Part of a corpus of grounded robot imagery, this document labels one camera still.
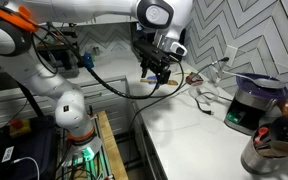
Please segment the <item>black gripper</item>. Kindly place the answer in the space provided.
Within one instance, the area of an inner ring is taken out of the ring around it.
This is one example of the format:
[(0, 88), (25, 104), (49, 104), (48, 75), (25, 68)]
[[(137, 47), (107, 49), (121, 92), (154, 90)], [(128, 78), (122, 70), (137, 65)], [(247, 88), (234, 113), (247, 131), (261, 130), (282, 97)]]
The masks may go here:
[(133, 47), (142, 58), (140, 64), (142, 68), (141, 78), (145, 78), (148, 70), (150, 70), (158, 76), (159, 84), (167, 84), (171, 74), (169, 56), (144, 39), (134, 41)]

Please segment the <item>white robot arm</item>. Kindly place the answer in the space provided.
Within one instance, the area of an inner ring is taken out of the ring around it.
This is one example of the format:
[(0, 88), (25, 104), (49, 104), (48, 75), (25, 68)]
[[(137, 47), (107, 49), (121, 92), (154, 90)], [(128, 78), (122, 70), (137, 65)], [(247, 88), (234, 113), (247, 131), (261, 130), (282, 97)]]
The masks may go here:
[(9, 0), (0, 5), (0, 65), (21, 85), (56, 101), (56, 123), (77, 146), (93, 139), (94, 127), (80, 88), (39, 61), (34, 34), (50, 22), (81, 23), (106, 14), (129, 15), (157, 32), (154, 47), (186, 55), (179, 43), (193, 0)]

